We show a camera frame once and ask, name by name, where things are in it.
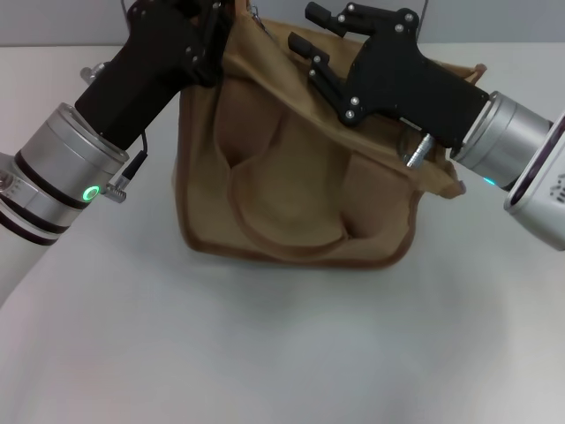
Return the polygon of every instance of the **wall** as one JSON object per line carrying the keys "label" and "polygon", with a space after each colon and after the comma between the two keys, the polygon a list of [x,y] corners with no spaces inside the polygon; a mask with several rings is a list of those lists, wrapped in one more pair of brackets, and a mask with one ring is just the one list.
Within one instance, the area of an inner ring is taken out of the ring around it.
{"label": "wall", "polygon": [[[359,0],[422,12],[425,0]],[[266,17],[307,24],[307,0],[256,0]],[[346,0],[319,0],[339,11]],[[430,0],[422,42],[565,42],[562,0]],[[120,44],[119,0],[0,0],[0,45]]]}

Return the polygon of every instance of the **bolt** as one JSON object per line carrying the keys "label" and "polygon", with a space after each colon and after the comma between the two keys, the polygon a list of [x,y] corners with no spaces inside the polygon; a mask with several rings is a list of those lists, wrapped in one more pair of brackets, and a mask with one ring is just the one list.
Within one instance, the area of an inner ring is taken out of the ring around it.
{"label": "bolt", "polygon": [[3,170],[0,170],[0,192],[3,192],[4,190],[10,188],[13,180],[14,178],[11,174]]}
{"label": "bolt", "polygon": [[98,78],[98,76],[106,69],[106,64],[98,64],[94,68],[83,68],[80,71],[80,77],[88,84],[91,85],[94,80]]}

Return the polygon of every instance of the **white background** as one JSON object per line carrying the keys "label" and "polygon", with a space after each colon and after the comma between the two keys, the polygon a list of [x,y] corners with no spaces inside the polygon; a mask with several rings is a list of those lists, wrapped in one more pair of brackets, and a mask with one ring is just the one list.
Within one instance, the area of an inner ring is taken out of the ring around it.
{"label": "white background", "polygon": [[[0,49],[0,149],[116,52]],[[547,118],[565,106],[565,45],[424,52],[485,62],[484,89]],[[0,309],[1,423],[563,423],[564,256],[504,193],[462,170],[468,194],[427,195],[413,248],[381,272],[230,261],[179,234],[175,103],[148,136],[128,201],[96,200]]]}

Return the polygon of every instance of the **tan bag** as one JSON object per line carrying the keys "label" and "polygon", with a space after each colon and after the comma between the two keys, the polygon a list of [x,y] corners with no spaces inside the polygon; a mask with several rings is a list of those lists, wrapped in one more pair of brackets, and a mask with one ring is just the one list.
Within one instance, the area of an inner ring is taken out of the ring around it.
{"label": "tan bag", "polygon": [[[237,0],[220,87],[182,93],[176,170],[182,232],[195,250],[237,258],[382,268],[404,257],[422,193],[463,193],[443,148],[420,170],[399,159],[420,135],[384,117],[348,129],[307,84],[291,31],[346,77],[360,44],[265,21]],[[446,65],[474,82],[484,71]]]}

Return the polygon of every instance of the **black cable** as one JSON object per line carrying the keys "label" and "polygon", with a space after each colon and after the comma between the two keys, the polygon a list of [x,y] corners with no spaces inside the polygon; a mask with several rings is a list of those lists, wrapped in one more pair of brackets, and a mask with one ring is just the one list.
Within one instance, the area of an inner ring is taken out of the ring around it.
{"label": "black cable", "polygon": [[[127,7],[125,6],[125,0],[120,0],[120,4],[122,5],[122,12],[124,13],[125,24],[127,25],[128,31],[131,32],[132,28],[130,27],[130,21],[127,18]],[[127,178],[130,181],[133,180],[133,177],[135,177],[135,174],[137,174],[139,168],[141,168],[141,165],[143,165],[143,162],[145,162],[147,159],[148,145],[147,145],[147,134],[145,131],[141,133],[141,139],[143,140],[143,151],[139,152],[138,155],[135,156],[132,163],[130,163],[130,165],[125,169],[124,173],[122,174],[122,177]]]}
{"label": "black cable", "polygon": [[148,151],[147,134],[145,134],[145,131],[141,133],[141,139],[143,140],[143,151],[147,153]]}
{"label": "black cable", "polygon": [[[125,0],[120,0],[120,4],[122,5],[122,12],[124,13],[125,24],[127,25],[128,31],[131,32],[130,28],[130,21],[127,18],[127,7],[125,6]],[[147,144],[147,134],[144,132],[141,133],[141,139],[143,140],[143,152],[147,154],[149,147]]]}
{"label": "black cable", "polygon": [[120,0],[120,4],[122,5],[122,12],[124,13],[125,24],[127,25],[127,30],[131,31],[130,28],[130,21],[127,20],[127,7],[125,6],[125,0]]}
{"label": "black cable", "polygon": [[416,41],[420,39],[420,33],[422,32],[422,27],[424,26],[424,18],[426,17],[427,6],[429,5],[429,3],[430,0],[426,0],[426,2],[424,3],[424,9],[422,10],[422,17],[420,18],[420,28],[418,28],[418,33],[416,34]]}

